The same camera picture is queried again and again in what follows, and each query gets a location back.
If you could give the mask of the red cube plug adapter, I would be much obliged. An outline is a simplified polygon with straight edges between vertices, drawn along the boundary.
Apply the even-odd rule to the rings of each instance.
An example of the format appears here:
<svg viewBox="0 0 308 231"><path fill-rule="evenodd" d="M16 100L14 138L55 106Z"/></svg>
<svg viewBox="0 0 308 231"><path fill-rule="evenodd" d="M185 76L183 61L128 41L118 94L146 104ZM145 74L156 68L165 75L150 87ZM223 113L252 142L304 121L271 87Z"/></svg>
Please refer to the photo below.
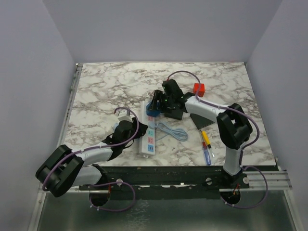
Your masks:
<svg viewBox="0 0 308 231"><path fill-rule="evenodd" d="M199 97L203 97L205 94L205 84L204 83L194 83L193 93L197 94Z"/></svg>

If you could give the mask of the white power strip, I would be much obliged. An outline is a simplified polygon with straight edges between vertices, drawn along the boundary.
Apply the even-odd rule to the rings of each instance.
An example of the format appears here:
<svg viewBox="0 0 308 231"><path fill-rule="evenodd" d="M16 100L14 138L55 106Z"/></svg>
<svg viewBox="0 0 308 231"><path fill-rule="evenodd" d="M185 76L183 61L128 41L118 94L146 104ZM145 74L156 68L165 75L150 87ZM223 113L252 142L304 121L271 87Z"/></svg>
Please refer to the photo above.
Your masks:
<svg viewBox="0 0 308 231"><path fill-rule="evenodd" d="M139 139L139 154L145 158L155 155L155 122L154 117L146 113L147 105L147 101L141 103L139 116L139 121L148 126L145 134Z"/></svg>

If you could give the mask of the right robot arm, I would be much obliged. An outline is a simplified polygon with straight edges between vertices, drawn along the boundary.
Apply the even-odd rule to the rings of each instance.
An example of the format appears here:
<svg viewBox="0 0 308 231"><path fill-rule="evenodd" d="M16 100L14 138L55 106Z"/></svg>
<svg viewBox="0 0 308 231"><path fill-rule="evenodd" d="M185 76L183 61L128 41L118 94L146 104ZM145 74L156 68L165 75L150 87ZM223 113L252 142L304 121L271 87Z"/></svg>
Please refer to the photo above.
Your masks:
<svg viewBox="0 0 308 231"><path fill-rule="evenodd" d="M164 81L163 90L155 90L150 103L146 107L149 116L164 114L182 120L183 113L201 116L217 124L220 139L226 146L226 156L221 176L221 183L232 188L239 181L237 174L241 171L241 148L249 140L252 126L241 106L234 103L230 106L202 101L194 93L183 91L173 79Z"/></svg>

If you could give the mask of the blue cube plug adapter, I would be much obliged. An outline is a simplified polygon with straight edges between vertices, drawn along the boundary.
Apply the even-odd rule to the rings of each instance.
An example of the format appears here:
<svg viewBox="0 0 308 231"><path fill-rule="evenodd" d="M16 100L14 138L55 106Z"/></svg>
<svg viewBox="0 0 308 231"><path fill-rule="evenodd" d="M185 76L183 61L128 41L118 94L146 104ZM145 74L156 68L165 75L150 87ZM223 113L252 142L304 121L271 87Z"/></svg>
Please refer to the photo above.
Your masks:
<svg viewBox="0 0 308 231"><path fill-rule="evenodd" d="M151 117L157 117L161 114L161 110L157 109L152 103L146 105L146 114Z"/></svg>

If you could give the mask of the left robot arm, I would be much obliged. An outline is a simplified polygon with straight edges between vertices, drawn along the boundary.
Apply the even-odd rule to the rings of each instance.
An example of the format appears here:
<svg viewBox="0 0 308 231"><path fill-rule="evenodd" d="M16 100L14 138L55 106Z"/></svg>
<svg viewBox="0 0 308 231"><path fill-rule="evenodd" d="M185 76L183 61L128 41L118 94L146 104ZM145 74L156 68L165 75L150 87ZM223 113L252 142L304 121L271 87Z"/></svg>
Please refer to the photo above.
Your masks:
<svg viewBox="0 0 308 231"><path fill-rule="evenodd" d="M54 197L62 196L71 187L84 184L101 190L106 185L106 177L98 163L117 158L130 141L144 136L147 129L147 125L133 118L132 122L120 121L114 133L84 150L73 151L65 144L60 145L38 168L35 177L43 184L43 189Z"/></svg>

